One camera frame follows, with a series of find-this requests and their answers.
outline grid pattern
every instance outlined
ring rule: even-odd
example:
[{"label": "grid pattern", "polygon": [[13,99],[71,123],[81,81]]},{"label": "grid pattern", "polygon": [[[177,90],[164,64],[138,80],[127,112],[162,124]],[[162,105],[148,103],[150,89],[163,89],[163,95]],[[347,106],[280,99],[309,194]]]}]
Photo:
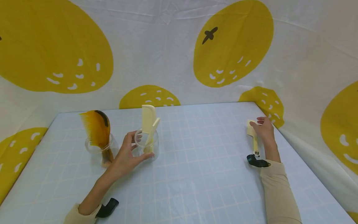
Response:
[{"label": "grid pattern", "polygon": [[[105,113],[119,144],[141,127],[141,109]],[[160,155],[111,188],[104,202],[120,203],[98,223],[266,223],[263,187],[246,161],[247,119],[263,115],[254,103],[162,107],[157,115]],[[354,223],[277,129],[275,137],[303,223]],[[0,223],[62,223],[104,172],[85,138],[78,113],[59,114],[0,207]]]}]

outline yellow circle pattern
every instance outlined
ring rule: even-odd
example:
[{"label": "yellow circle pattern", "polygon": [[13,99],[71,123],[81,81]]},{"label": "yellow circle pattern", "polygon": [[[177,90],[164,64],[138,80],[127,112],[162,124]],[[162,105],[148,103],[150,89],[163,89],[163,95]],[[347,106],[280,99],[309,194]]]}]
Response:
[{"label": "yellow circle pattern", "polygon": [[30,128],[0,142],[0,204],[19,177],[47,128]]},{"label": "yellow circle pattern", "polygon": [[119,109],[141,108],[149,104],[158,106],[178,106],[180,102],[168,90],[154,85],[139,86],[129,91],[119,103]]},{"label": "yellow circle pattern", "polygon": [[348,211],[347,213],[356,223],[358,223],[358,213],[352,211]]},{"label": "yellow circle pattern", "polygon": [[0,27],[0,75],[21,88],[77,94],[112,76],[105,35],[68,0],[2,0]]},{"label": "yellow circle pattern", "polygon": [[256,86],[241,94],[239,102],[246,101],[255,102],[276,128],[284,125],[284,106],[274,90]]},{"label": "yellow circle pattern", "polygon": [[358,81],[339,92],[321,118],[324,142],[337,158],[358,175]]},{"label": "yellow circle pattern", "polygon": [[194,50],[196,78],[222,87],[249,74],[267,53],[274,35],[268,8],[244,0],[213,15],[201,29]]}]

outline left hand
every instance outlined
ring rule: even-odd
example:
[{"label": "left hand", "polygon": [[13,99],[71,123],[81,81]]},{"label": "left hand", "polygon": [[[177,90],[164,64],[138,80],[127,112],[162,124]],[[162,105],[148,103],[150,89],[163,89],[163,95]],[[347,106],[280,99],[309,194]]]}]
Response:
[{"label": "left hand", "polygon": [[144,153],[138,157],[133,156],[132,150],[137,148],[137,145],[132,146],[132,143],[134,143],[135,133],[136,131],[128,132],[126,134],[116,158],[103,174],[103,176],[112,183],[130,173],[144,160],[154,157],[154,153]]}]

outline forearm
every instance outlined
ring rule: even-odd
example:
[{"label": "forearm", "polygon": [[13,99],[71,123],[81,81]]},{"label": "forearm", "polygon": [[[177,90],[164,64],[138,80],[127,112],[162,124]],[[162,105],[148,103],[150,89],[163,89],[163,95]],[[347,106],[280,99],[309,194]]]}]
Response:
[{"label": "forearm", "polygon": [[262,142],[265,148],[266,159],[280,163],[280,154],[275,139],[273,137],[264,138]]},{"label": "forearm", "polygon": [[78,212],[81,215],[90,215],[93,213],[98,205],[100,205],[101,200],[112,186],[113,181],[102,175],[94,184],[91,191],[88,193],[86,198],[82,201],[82,203],[78,207]]}]

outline beige long-sleeve shirt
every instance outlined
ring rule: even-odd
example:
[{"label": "beige long-sleeve shirt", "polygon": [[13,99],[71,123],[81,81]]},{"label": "beige long-sleeve shirt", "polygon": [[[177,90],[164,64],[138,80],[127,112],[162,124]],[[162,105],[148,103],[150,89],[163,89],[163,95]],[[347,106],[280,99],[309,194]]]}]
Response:
[{"label": "beige long-sleeve shirt", "polygon": [[[302,224],[283,163],[266,161],[271,165],[260,168],[260,176],[265,191],[267,224]],[[79,204],[75,204],[64,223],[94,224],[101,205],[90,215],[81,215],[78,206]]]}]

